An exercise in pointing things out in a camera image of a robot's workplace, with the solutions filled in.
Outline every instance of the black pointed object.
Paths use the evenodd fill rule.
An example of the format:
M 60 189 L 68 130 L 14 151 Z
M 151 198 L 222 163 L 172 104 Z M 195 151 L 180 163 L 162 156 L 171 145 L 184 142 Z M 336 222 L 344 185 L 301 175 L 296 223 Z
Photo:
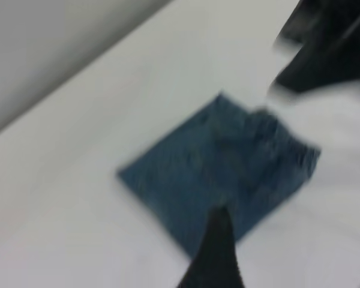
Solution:
M 196 257 L 178 288 L 244 288 L 227 208 L 213 208 Z
M 279 38 L 302 48 L 274 85 L 299 94 L 360 80 L 360 0 L 301 0 Z

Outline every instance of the denim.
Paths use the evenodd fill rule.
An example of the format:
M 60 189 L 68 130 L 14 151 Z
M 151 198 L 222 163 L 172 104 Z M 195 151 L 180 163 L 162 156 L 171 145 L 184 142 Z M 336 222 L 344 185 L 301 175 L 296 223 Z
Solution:
M 237 241 L 311 178 L 319 155 L 266 110 L 220 94 L 118 176 L 193 258 L 211 208 L 228 208 Z

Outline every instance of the white surface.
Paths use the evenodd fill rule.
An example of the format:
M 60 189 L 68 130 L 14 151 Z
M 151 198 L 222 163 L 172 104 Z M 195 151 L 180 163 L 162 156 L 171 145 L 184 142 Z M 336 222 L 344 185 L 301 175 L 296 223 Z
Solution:
M 0 127 L 162 0 L 0 0 Z
M 294 5 L 176 0 L 1 133 L 0 288 L 174 287 L 188 259 L 115 171 L 221 88 L 323 148 L 238 244 L 247 287 L 360 287 L 360 86 L 266 98 Z

